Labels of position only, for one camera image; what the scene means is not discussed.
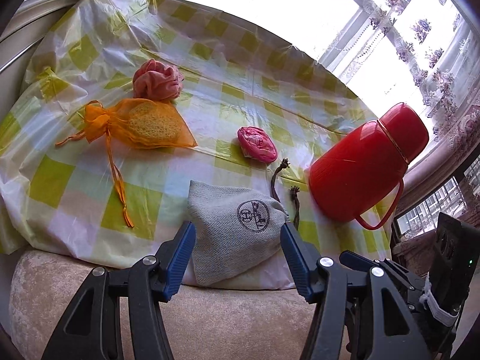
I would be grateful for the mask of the beige upholstered stool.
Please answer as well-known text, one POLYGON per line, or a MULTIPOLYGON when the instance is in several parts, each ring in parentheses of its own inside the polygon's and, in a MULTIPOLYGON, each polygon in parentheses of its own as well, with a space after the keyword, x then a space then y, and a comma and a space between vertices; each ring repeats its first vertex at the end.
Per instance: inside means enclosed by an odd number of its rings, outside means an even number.
MULTIPOLYGON (((27 250, 10 287, 13 344, 40 359, 50 335, 92 265, 27 250)), ((183 286, 161 304, 175 359, 298 359, 315 307, 296 290, 231 291, 183 286)))

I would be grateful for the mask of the pink fabric scrunchie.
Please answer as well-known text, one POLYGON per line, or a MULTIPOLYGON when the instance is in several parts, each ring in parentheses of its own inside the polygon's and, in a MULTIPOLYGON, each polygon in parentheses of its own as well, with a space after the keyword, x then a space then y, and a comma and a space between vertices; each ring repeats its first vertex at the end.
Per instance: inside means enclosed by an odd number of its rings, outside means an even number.
POLYGON ((168 102, 182 92, 184 77, 176 66, 150 59, 133 75, 133 95, 154 102, 168 102))

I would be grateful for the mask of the red thermos flask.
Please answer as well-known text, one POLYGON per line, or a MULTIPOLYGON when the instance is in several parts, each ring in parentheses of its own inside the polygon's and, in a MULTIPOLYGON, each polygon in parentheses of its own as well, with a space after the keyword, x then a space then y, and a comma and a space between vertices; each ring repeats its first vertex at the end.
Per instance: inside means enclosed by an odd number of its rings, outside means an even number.
POLYGON ((427 128, 404 102, 379 119, 348 133, 309 168, 308 186, 320 211, 336 222, 355 220, 363 228, 381 228, 404 191, 403 177, 409 164, 425 149, 427 128), (393 203, 377 224, 361 217, 394 188, 393 203))

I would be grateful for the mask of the pink round coin pouch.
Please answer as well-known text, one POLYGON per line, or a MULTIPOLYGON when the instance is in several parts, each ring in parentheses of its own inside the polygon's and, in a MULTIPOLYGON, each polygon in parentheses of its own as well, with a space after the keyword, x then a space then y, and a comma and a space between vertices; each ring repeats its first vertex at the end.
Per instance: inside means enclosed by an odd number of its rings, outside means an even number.
POLYGON ((240 127, 237 131, 241 152, 247 158, 253 158, 264 164, 277 160, 278 151, 269 135, 259 127, 240 127))

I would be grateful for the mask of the mauve patterned curtain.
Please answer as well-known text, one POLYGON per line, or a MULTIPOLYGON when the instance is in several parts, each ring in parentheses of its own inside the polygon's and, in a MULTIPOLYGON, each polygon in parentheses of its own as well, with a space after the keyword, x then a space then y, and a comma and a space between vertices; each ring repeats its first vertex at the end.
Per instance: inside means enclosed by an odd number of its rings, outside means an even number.
POLYGON ((397 214, 409 211, 466 160, 479 144, 479 100, 475 101, 436 147, 408 170, 397 214))

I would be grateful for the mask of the orange organza bag with sponge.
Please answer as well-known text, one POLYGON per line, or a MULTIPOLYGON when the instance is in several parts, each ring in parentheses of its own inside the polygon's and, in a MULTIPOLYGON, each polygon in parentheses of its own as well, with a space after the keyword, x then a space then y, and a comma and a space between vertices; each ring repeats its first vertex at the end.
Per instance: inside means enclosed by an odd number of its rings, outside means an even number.
POLYGON ((114 163, 112 141, 137 150, 159 148, 194 148, 197 141, 185 120, 171 102, 154 102, 145 98, 125 98, 106 108, 97 100, 84 107, 83 129, 57 142, 57 147, 69 141, 89 143, 104 137, 115 191, 122 205, 122 215, 129 228, 134 227, 128 215, 125 182, 114 163))

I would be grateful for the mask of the white ornate cabinet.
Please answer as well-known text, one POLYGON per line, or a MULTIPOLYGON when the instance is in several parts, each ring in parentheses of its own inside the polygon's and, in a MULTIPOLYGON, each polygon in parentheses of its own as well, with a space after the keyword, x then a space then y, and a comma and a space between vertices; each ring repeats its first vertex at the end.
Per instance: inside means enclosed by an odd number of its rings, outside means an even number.
POLYGON ((22 93, 29 60, 50 28, 80 0, 24 0, 1 35, 1 117, 22 93))

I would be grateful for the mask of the yellow checkered plastic tablecloth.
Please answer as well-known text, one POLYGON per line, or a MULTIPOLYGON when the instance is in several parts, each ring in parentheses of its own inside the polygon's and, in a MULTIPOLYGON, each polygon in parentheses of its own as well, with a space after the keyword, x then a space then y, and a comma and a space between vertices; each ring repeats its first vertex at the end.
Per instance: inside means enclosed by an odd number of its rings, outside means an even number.
POLYGON ((129 267, 187 218, 192 181, 269 192, 244 157, 262 128, 299 188, 299 232, 320 252, 390 255, 390 231, 334 223, 312 162, 374 114, 309 56, 254 24, 176 0, 80 0, 31 57, 1 122, 1 252, 24 245, 129 267))

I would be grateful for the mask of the grey drawstring pouch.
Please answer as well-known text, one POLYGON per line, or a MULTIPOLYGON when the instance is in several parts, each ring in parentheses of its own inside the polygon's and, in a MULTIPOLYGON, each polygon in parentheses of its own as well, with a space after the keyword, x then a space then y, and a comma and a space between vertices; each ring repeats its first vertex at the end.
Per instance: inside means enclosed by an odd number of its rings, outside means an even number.
POLYGON ((196 227, 192 253, 198 285, 233 279, 265 262, 281 249, 281 226, 290 217, 275 189, 284 158, 270 180, 270 194, 255 189, 216 186, 192 180, 187 208, 196 227))

